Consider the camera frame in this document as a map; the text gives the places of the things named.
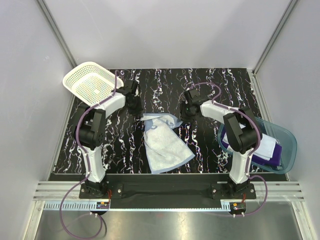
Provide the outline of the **light blue towel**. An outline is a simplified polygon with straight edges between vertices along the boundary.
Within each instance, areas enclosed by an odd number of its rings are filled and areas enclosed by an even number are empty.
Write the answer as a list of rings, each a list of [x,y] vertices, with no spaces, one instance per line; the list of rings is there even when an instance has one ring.
[[[144,145],[152,174],[172,171],[195,157],[187,144],[174,132],[182,121],[170,113],[145,113]]]

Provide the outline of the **purple microfiber towel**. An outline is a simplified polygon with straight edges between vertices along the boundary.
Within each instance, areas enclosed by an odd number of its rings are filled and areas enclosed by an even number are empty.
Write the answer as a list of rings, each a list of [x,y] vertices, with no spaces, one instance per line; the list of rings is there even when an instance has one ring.
[[[219,143],[219,145],[228,154],[230,154],[230,155],[233,154],[232,148],[227,143],[222,141]],[[282,152],[282,147],[276,143],[274,150],[273,150],[272,157],[269,160],[263,159],[262,157],[260,157],[254,153],[251,162],[262,165],[262,166],[268,165],[268,166],[276,166],[277,167],[280,165],[281,152]]]

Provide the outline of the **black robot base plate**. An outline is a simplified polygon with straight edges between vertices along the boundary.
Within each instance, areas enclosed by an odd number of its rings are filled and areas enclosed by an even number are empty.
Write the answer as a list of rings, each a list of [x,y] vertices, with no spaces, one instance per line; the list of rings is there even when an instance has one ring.
[[[236,185],[228,174],[108,174],[102,183],[84,183],[81,199],[112,199],[144,196],[196,196],[214,200],[255,200],[256,190],[249,180]]]

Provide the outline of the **white towel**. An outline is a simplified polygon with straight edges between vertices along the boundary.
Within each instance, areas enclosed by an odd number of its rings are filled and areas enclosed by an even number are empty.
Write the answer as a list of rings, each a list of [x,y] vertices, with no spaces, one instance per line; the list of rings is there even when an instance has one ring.
[[[273,155],[276,144],[277,141],[275,138],[263,133],[259,148],[253,153],[253,155],[256,154],[265,160],[269,160]]]

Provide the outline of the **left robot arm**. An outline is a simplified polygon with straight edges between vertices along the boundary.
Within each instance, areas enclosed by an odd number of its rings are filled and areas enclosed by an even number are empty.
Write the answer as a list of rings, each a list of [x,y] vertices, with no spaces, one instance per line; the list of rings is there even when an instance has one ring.
[[[133,116],[142,115],[141,98],[135,93],[115,93],[89,107],[82,105],[74,129],[74,138],[84,158],[85,177],[80,181],[83,191],[103,198],[108,193],[106,170],[102,163],[102,144],[106,137],[106,119],[126,108]]]

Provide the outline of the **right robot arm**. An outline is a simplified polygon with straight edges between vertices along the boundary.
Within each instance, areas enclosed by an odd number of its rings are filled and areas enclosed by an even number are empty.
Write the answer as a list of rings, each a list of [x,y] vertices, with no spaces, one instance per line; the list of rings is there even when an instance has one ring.
[[[234,108],[216,101],[182,101],[180,118],[193,122],[197,116],[224,124],[228,144],[232,149],[232,165],[227,184],[222,188],[232,198],[239,198],[250,184],[250,164],[259,148],[262,133],[249,107]]]

